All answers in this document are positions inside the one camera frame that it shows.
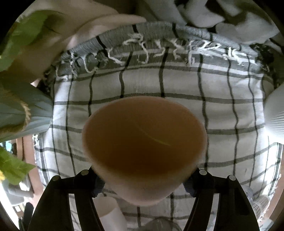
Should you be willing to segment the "pink plastic cup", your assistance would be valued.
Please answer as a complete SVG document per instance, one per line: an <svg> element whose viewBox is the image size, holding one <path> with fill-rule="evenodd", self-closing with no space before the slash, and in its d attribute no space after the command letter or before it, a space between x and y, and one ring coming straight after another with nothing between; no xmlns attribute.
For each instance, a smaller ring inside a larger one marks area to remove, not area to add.
<svg viewBox="0 0 284 231"><path fill-rule="evenodd" d="M183 105L160 97L112 101L82 130L92 168L136 206L152 206L174 192L204 156L204 125Z"/></svg>

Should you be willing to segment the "white plant pot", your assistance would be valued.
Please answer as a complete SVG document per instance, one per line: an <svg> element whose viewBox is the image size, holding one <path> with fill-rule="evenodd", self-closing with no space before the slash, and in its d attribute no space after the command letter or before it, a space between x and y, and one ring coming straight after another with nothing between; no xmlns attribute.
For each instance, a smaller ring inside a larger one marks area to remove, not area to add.
<svg viewBox="0 0 284 231"><path fill-rule="evenodd" d="M266 99L264 105L265 129L268 135L283 144L284 85L280 85Z"/></svg>

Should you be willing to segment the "beige pink curtain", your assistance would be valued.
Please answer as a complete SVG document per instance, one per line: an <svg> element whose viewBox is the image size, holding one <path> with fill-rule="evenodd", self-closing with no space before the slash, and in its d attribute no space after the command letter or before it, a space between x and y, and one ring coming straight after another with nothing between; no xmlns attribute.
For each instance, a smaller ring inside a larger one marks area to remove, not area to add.
<svg viewBox="0 0 284 231"><path fill-rule="evenodd" d="M43 78L61 52L90 40L103 32L146 19L135 14L120 13L101 1L35 1L19 17L39 10L50 10L41 34L25 46L8 69L13 77L32 83Z"/></svg>

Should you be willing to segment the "grey curtain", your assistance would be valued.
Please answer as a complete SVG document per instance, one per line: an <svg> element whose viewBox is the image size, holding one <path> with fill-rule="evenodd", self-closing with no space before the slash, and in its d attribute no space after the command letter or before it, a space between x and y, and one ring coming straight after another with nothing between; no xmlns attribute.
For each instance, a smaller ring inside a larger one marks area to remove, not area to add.
<svg viewBox="0 0 284 231"><path fill-rule="evenodd" d="M255 1L101 1L120 13L148 21L205 28L237 43L283 45L283 27Z"/></svg>

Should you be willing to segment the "houndstooth patterned paper cup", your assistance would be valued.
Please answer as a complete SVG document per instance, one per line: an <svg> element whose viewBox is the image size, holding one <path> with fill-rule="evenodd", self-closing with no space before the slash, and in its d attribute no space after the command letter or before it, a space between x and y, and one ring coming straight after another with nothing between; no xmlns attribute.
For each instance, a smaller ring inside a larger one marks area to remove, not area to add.
<svg viewBox="0 0 284 231"><path fill-rule="evenodd" d="M263 194L252 202L251 206L257 220L261 219L264 216L270 205L270 201L270 197Z"/></svg>

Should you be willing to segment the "teal ribbed flower pot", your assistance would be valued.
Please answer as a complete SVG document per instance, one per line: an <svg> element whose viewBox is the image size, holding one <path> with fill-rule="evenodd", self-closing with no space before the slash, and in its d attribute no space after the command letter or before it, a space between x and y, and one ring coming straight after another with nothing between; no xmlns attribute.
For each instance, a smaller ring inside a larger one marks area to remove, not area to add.
<svg viewBox="0 0 284 231"><path fill-rule="evenodd" d="M53 100L21 80L1 78L1 142L42 133L53 118Z"/></svg>

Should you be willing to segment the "artificial sunflower bouquet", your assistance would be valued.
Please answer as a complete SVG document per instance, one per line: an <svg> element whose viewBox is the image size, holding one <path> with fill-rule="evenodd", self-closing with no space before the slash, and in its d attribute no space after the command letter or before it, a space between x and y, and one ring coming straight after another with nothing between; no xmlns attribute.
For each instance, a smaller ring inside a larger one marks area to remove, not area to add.
<svg viewBox="0 0 284 231"><path fill-rule="evenodd" d="M51 11L35 11L16 21L1 43L1 142L46 131L52 99L32 85L52 62L43 45Z"/></svg>

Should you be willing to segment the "white plastic cup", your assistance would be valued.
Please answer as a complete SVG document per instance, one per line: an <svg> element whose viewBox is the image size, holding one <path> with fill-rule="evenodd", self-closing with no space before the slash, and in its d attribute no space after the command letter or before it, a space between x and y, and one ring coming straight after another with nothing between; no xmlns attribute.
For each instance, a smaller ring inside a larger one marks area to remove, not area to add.
<svg viewBox="0 0 284 231"><path fill-rule="evenodd" d="M127 222L113 197L93 198L100 222L106 231L126 231Z"/></svg>

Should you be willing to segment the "clear bluish plastic cup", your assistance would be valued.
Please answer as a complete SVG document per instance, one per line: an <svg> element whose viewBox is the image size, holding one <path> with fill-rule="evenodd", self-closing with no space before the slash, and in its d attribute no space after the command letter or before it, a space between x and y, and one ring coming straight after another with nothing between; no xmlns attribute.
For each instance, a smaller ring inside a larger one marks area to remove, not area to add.
<svg viewBox="0 0 284 231"><path fill-rule="evenodd" d="M148 222L142 227L136 228L137 231L181 231L181 228L178 224L164 219L157 218Z"/></svg>

